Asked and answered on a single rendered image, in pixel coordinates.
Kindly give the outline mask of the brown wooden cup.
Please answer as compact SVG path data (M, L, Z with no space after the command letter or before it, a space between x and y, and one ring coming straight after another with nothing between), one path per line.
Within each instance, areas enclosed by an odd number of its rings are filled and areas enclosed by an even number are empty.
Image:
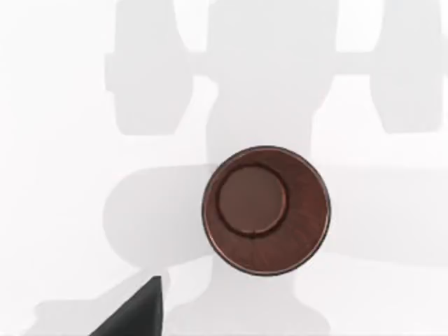
M292 272L320 249L331 203L323 178L301 155L253 146L215 168L201 215L206 238L223 261L273 277Z

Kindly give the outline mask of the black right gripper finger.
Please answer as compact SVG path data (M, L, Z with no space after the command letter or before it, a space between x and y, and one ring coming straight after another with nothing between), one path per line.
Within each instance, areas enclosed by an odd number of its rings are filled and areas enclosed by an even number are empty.
M162 277L153 276L88 336L162 336Z

